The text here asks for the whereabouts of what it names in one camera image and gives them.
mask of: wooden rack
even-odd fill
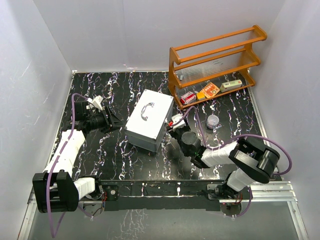
[[[168,87],[180,109],[254,86],[255,80],[248,68],[261,63],[252,49],[252,43],[264,41],[267,34],[258,25],[221,36],[171,47],[169,54]],[[199,89],[208,82],[220,88],[219,77],[240,72],[246,82],[230,91],[200,101],[183,105],[180,97],[191,89]]]

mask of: robotic hand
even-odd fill
[[[32,184],[38,209],[46,213],[46,186],[49,171],[57,156],[60,155],[53,169],[50,181],[50,206],[52,212],[72,212],[77,209],[79,200],[84,196],[89,198],[99,197],[102,194],[100,180],[95,175],[82,176],[78,180],[71,179],[72,169],[80,147],[86,140],[87,135],[96,129],[106,134],[120,129],[122,122],[110,111],[108,107],[101,105],[103,98],[96,96],[93,100],[74,103],[75,127],[71,138],[71,124],[62,132],[60,143],[48,166],[42,173],[33,176]]]
[[[177,140],[183,155],[191,157],[196,167],[211,168],[222,164],[236,164],[238,167],[212,194],[218,198],[234,199],[244,187],[253,182],[267,184],[270,181],[280,158],[276,150],[253,137],[239,138],[218,149],[206,148],[185,120],[179,122],[181,118],[181,114],[174,115],[167,130]]]

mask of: case lid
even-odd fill
[[[126,130],[156,139],[172,102],[172,96],[148,89],[144,90],[125,125]]]

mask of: case handle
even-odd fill
[[[143,120],[147,121],[147,119],[148,119],[148,116],[144,116],[144,113],[145,113],[145,111],[146,111],[146,108],[147,108],[148,106],[154,107],[154,105],[155,105],[154,102],[149,102],[147,105],[145,105],[145,106],[142,108],[142,110],[141,110],[141,118],[142,118]]]

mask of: marble tabletop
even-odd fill
[[[239,73],[224,76],[226,81],[243,79]],[[71,95],[79,93],[94,98],[104,97],[103,104],[127,122],[142,92],[157,91],[170,95],[167,72],[102,72],[76,73],[60,124],[60,130],[71,119]],[[205,129],[205,138],[211,146],[217,146],[231,137],[240,134],[261,135],[252,100],[248,90],[243,89],[196,105]],[[173,114],[180,113],[177,105]],[[215,114],[219,124],[209,130],[205,127],[206,118]],[[197,132],[195,113],[190,112],[188,123],[191,130]],[[158,152],[136,147],[126,138],[124,128],[103,134],[97,130],[91,132],[75,161],[73,179],[83,175],[98,175],[101,180],[224,180],[235,170],[235,165],[217,165],[215,168],[199,169],[190,158],[185,157],[175,139],[166,134]]]

